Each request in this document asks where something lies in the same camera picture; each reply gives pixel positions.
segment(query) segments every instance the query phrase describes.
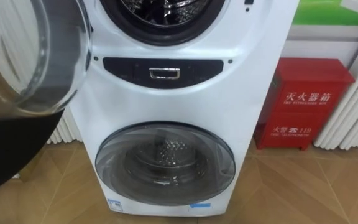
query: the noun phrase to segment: wall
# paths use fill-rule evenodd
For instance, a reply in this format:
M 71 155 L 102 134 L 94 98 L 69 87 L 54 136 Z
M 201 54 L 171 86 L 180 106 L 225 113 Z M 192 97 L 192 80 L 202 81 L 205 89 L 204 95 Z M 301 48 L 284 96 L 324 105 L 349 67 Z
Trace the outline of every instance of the wall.
M 283 57 L 338 58 L 358 53 L 358 0 L 300 0 Z

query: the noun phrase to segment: washing machine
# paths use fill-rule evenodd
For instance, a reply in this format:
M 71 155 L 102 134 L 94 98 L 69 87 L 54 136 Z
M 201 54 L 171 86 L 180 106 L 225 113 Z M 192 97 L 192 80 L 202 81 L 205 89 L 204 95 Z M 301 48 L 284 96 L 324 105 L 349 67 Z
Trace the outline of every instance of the washing machine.
M 85 0 L 71 102 L 109 208 L 225 213 L 298 0 Z

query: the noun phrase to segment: stainless steel drum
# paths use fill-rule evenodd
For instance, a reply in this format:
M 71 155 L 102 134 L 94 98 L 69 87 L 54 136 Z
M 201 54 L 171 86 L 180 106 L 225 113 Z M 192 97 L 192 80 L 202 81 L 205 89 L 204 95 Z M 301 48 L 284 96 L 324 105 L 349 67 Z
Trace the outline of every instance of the stainless steel drum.
M 158 27 L 180 26 L 196 19 L 210 0 L 121 0 L 140 20 Z
M 100 0 L 111 20 L 146 44 L 168 46 L 201 35 L 225 0 Z
M 236 173 L 220 138 L 181 123 L 137 124 L 110 135 L 95 160 L 111 190 L 152 205 L 189 205 L 220 194 Z

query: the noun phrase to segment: red fire extinguisher box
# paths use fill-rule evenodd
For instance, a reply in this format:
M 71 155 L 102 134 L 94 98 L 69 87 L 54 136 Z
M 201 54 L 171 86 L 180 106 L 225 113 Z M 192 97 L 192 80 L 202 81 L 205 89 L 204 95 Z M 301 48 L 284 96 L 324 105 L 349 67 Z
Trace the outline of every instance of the red fire extinguisher box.
M 339 60 L 281 58 L 254 132 L 257 148 L 306 150 L 353 82 Z

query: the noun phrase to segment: upper washer drum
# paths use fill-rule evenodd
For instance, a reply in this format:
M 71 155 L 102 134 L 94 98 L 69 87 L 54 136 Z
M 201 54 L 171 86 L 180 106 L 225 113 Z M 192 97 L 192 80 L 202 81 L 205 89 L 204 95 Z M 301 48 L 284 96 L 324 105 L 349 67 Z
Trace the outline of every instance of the upper washer drum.
M 224 0 L 101 0 L 127 35 L 151 45 L 190 41 L 217 18 Z

